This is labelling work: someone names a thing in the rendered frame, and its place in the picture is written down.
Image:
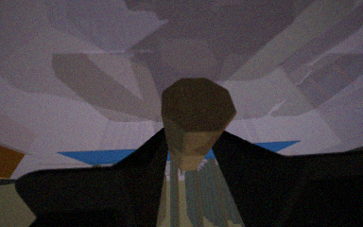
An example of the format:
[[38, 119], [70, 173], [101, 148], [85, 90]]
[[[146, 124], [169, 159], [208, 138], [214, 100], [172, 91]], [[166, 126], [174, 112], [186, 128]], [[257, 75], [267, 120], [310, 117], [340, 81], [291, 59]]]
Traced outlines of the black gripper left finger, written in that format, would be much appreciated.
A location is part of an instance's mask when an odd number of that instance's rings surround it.
[[156, 227], [167, 154], [162, 128], [114, 166], [34, 170], [17, 179], [15, 189], [36, 218], [116, 208], [126, 227]]

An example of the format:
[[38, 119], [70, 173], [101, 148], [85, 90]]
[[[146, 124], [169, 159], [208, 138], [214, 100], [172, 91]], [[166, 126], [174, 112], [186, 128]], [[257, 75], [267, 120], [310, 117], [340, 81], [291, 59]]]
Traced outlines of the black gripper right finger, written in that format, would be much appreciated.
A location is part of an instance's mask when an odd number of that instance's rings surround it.
[[227, 131], [212, 150], [245, 227], [283, 227], [312, 180], [363, 175], [363, 150], [287, 156]]

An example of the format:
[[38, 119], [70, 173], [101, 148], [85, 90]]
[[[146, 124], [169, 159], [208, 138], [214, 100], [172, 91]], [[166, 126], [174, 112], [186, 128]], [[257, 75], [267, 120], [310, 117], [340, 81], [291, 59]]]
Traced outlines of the brown flat bar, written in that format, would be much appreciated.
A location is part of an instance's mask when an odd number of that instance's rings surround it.
[[25, 154], [0, 146], [0, 179], [12, 176], [24, 156]]

